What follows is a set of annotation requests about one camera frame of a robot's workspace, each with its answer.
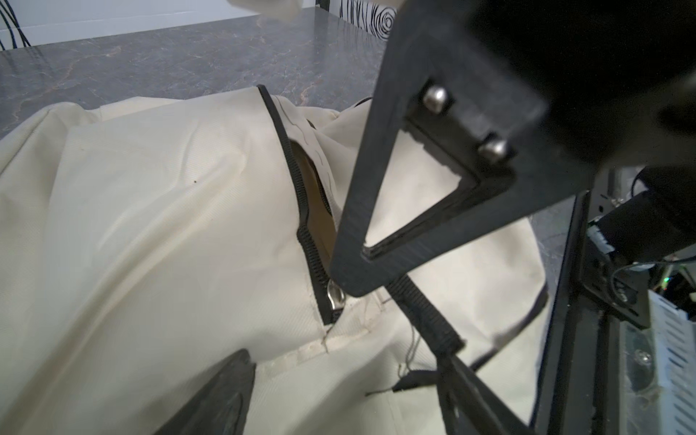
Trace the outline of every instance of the screw head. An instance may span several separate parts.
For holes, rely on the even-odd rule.
[[[449,96],[447,90],[442,86],[433,85],[430,86],[423,95],[423,105],[426,109],[430,110],[432,113],[439,115],[445,108]]]
[[[510,156],[510,145],[505,139],[495,136],[483,142],[478,148],[478,153],[490,164],[496,164]]]
[[[646,367],[649,367],[652,364],[652,355],[641,349],[635,351],[633,354],[633,359],[635,359],[636,363]]]

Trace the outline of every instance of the cream fabric bag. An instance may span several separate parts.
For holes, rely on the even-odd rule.
[[[273,100],[339,219],[369,103]],[[368,241],[456,182],[400,134]],[[257,88],[61,103],[22,123],[0,141],[0,432],[151,434],[247,348],[245,434],[443,433],[434,387],[365,396],[398,380],[411,327],[384,289],[323,325],[298,224]],[[410,276],[468,341],[465,363],[515,331],[544,284],[526,219]],[[523,420],[545,314],[479,371]],[[410,366],[434,369],[425,344]]]

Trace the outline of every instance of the white wall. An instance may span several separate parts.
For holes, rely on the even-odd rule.
[[[162,29],[254,15],[227,0],[10,0],[32,45]],[[303,0],[303,7],[315,0]],[[11,48],[0,19],[0,40]],[[17,45],[22,46],[15,31]]]

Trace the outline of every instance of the zipper teeth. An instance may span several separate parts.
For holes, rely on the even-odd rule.
[[[317,178],[317,184],[319,185],[319,196],[322,197],[322,203],[324,204],[324,208],[326,209],[326,212],[329,213],[329,216],[333,217],[333,214],[331,213],[331,206],[329,205],[329,199],[326,197],[324,185],[322,184],[322,179],[319,178],[319,172],[317,172],[317,167],[314,165],[314,162],[312,161],[312,159],[307,157],[307,160],[309,161],[309,164],[312,166],[312,170],[314,171],[314,175]]]
[[[297,197],[297,206],[300,214],[300,223],[299,227],[297,228],[296,235],[300,246],[302,246],[302,251],[304,251],[305,258],[307,259],[307,266],[309,269],[310,278],[312,280],[312,285],[314,287],[314,296],[317,300],[317,307],[319,308],[319,313],[322,316],[323,323],[325,325],[331,324],[335,322],[334,317],[336,317],[336,313],[333,313],[331,310],[331,302],[329,301],[329,295],[326,290],[326,287],[329,284],[329,275],[327,275],[326,270],[324,270],[322,260],[319,257],[319,251],[317,250],[317,246],[315,245],[312,235],[309,232],[309,228],[307,227],[307,220],[309,218],[309,200],[307,197],[307,190],[305,189],[302,181],[302,172],[300,172],[299,165],[295,161],[294,155],[292,154],[290,140],[287,137],[287,132],[283,126],[283,121],[280,119],[280,114],[278,113],[276,105],[271,99],[271,95],[266,89],[266,86],[258,85],[257,87],[261,92],[261,98],[263,99],[266,109],[273,120],[274,127],[276,128],[276,133],[278,134],[278,139],[280,140],[280,146],[283,149],[283,154],[285,155],[287,169],[290,172],[292,186],[295,189],[295,196]]]

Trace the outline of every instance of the metal zipper slider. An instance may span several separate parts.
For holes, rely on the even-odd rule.
[[[329,296],[329,302],[331,302],[331,316],[333,323],[335,323],[346,306],[346,294],[334,280],[329,280],[326,285],[326,295]]]

